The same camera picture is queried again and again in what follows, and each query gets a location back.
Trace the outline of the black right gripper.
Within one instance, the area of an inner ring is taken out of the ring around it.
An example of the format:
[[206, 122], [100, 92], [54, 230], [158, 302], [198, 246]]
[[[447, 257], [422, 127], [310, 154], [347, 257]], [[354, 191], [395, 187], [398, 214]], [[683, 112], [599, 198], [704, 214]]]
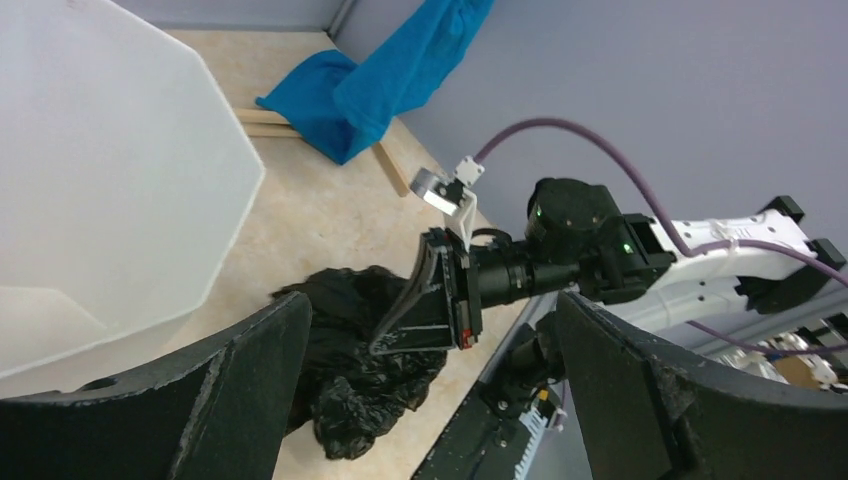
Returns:
[[[445, 302], [420, 301], [439, 285], [440, 263]], [[455, 233], [438, 228], [421, 235], [398, 305], [378, 323], [368, 349], [373, 355], [465, 350], [479, 341], [482, 330], [475, 259]]]

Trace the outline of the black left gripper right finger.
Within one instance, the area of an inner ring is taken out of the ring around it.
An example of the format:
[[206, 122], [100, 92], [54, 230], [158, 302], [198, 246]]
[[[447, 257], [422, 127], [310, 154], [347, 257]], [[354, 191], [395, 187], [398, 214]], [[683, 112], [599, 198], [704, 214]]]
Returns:
[[847, 399], [757, 377], [560, 293], [555, 336], [596, 479], [843, 479]]

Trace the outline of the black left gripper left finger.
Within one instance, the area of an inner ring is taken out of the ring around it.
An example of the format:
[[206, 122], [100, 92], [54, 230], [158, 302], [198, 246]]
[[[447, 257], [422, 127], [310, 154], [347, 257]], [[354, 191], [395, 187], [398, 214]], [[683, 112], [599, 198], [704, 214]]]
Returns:
[[291, 293], [136, 368], [1, 403], [5, 479], [269, 479], [309, 336]]

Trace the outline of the black trash bag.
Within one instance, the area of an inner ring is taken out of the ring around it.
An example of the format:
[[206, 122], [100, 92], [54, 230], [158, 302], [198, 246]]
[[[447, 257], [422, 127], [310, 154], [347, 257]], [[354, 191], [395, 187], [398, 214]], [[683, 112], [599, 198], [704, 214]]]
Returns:
[[287, 430], [311, 423], [329, 460], [367, 453], [427, 399], [447, 362], [444, 351], [375, 356], [371, 335], [406, 280], [381, 266], [327, 268], [271, 293], [306, 295], [311, 326]]

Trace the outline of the white plastic trash bin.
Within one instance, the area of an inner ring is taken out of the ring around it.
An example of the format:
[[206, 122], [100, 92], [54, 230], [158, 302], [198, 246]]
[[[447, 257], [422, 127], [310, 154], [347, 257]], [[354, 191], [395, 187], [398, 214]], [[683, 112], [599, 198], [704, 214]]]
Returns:
[[192, 48], [110, 1], [1, 5], [1, 394], [158, 357], [264, 176]]

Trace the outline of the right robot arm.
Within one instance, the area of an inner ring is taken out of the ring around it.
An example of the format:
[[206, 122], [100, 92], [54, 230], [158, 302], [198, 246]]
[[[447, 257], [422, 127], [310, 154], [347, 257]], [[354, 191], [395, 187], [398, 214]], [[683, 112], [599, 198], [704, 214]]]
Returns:
[[494, 230], [476, 246], [476, 198], [465, 183], [422, 172], [411, 188], [445, 224], [421, 236], [411, 278], [370, 340], [376, 355], [467, 349], [485, 309], [568, 288], [649, 332], [775, 314], [810, 301], [846, 263], [830, 241], [801, 230], [802, 210], [788, 196], [744, 218], [664, 222], [622, 213], [602, 185], [546, 178], [522, 239]]

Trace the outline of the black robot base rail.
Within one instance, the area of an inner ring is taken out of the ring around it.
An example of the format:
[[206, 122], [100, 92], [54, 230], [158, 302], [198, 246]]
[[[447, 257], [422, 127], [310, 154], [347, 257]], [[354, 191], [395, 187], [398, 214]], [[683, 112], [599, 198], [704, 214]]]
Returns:
[[411, 475], [524, 479], [547, 432], [561, 430], [564, 370], [554, 313], [525, 323], [487, 365]]

